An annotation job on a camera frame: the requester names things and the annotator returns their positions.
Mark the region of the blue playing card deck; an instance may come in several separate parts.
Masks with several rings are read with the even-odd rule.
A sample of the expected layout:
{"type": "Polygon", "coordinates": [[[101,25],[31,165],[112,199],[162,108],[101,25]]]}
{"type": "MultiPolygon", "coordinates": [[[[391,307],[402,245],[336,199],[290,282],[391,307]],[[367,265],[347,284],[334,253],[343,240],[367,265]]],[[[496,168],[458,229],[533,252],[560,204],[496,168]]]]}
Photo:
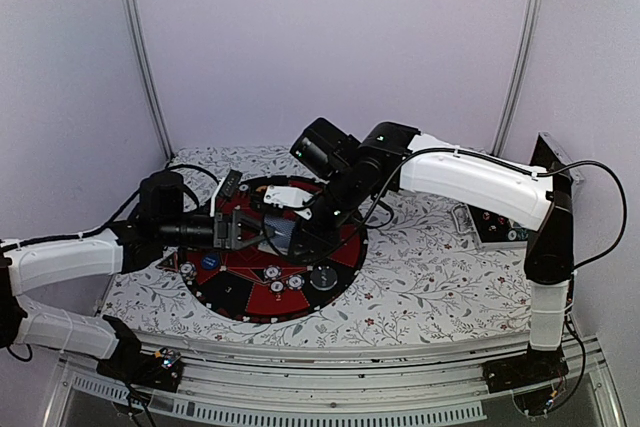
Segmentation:
{"type": "Polygon", "coordinates": [[[296,222],[282,217],[266,215],[265,226],[271,232],[269,236],[271,243],[279,252],[287,255],[296,222]]]}

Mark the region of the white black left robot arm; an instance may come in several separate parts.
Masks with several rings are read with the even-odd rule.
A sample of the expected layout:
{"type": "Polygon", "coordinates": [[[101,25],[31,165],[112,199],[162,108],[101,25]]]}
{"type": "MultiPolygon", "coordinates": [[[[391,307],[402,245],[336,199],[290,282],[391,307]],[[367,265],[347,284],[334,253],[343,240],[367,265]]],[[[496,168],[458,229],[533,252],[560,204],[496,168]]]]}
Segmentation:
{"type": "Polygon", "coordinates": [[[178,355],[143,353],[122,320],[70,313],[26,294],[75,278],[136,272],[167,247],[238,251],[273,237],[273,229],[239,211],[185,211],[190,192],[178,172],[162,170],[141,181],[132,195],[138,203],[126,220],[114,215],[89,232],[2,242],[2,347],[38,344],[89,355],[100,374],[124,383],[158,386],[177,379],[178,355]]]}

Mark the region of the blue small blind button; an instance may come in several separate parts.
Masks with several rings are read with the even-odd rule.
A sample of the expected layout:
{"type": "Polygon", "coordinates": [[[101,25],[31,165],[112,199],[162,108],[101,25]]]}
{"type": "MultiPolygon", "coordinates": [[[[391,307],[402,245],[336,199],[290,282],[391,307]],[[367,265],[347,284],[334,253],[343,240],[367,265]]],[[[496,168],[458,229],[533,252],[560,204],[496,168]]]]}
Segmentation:
{"type": "Polygon", "coordinates": [[[202,257],[201,267],[203,270],[212,271],[220,266],[220,257],[216,254],[208,254],[202,257]]]}

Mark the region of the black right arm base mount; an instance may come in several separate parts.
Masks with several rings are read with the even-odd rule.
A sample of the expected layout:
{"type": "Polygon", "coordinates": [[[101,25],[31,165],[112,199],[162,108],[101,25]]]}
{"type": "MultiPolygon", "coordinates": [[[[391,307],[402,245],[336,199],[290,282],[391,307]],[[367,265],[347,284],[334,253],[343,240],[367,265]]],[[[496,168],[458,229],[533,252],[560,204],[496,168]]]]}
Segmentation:
{"type": "Polygon", "coordinates": [[[562,347],[555,351],[537,351],[528,347],[515,356],[484,362],[482,377],[491,394],[514,391],[544,383],[545,387],[512,396],[516,409],[528,418],[545,417],[559,410],[577,393],[585,375],[587,350],[578,340],[580,370],[569,391],[570,369],[562,347]]]}

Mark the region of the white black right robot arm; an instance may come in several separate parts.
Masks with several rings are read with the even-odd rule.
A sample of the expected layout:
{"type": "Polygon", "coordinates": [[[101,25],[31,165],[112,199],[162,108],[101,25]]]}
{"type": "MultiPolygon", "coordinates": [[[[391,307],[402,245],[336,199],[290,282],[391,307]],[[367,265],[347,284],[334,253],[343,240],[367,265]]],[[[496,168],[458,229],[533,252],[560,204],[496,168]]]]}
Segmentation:
{"type": "Polygon", "coordinates": [[[484,364],[490,387],[537,383],[567,374],[561,348],[574,261],[572,186],[568,166],[523,166],[462,149],[393,122],[358,141],[324,118],[314,120],[291,154],[324,180],[306,203],[288,247],[315,263],[340,249],[340,230],[367,197],[405,190],[451,198],[500,214],[528,230],[524,272],[531,286],[525,353],[484,364]]]}

